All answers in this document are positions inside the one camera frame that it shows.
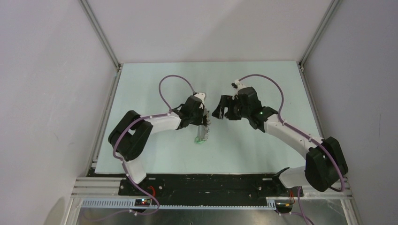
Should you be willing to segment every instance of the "work surface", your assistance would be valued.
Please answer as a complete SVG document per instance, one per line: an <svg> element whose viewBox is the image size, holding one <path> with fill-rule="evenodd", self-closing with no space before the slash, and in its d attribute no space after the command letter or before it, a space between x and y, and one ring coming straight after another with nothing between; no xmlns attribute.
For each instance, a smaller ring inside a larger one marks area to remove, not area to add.
<svg viewBox="0 0 398 225"><path fill-rule="evenodd" d="M282 117L312 135L318 130L301 76L294 61L273 62L192 62L124 64L109 120L103 137L96 173L123 173L119 160L112 156L107 139L129 110L141 115L166 113L159 81L170 74L188 79L196 92L205 92L210 113L221 95L233 95L231 83L249 74L263 74L282 88L285 103ZM253 86L263 106L278 109L281 96L268 80L252 77L243 81ZM171 77L162 84L162 93L171 107L184 103L192 94L181 79ZM254 130L246 119L229 121L211 117L209 138L196 144L197 126L151 135L141 154L147 173L265 173L285 167L298 167L304 159L279 139Z"/></svg>

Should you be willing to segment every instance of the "white wall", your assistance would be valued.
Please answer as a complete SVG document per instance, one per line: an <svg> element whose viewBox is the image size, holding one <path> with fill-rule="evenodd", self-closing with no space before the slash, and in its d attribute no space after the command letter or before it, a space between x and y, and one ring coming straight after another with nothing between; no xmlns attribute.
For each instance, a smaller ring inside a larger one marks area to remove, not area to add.
<svg viewBox="0 0 398 225"><path fill-rule="evenodd" d="M0 29L0 224L57 224L115 71L77 0L2 1Z"/></svg>
<svg viewBox="0 0 398 225"><path fill-rule="evenodd" d="M305 65L366 225L397 224L398 1L346 0Z"/></svg>
<svg viewBox="0 0 398 225"><path fill-rule="evenodd" d="M300 60L331 0L90 0L121 62Z"/></svg>

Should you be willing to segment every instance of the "metal vent strip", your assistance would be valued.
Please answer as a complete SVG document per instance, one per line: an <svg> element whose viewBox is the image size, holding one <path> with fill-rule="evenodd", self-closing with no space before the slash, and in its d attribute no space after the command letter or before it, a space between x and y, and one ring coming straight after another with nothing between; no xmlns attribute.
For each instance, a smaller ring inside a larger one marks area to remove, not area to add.
<svg viewBox="0 0 398 225"><path fill-rule="evenodd" d="M111 208L111 209L142 209L142 206L134 206L136 199L106 199L106 198L87 198L82 202L82 208ZM275 200L267 200L267 205L263 206L189 206L189 205L161 205L160 209L169 210L275 210Z"/></svg>

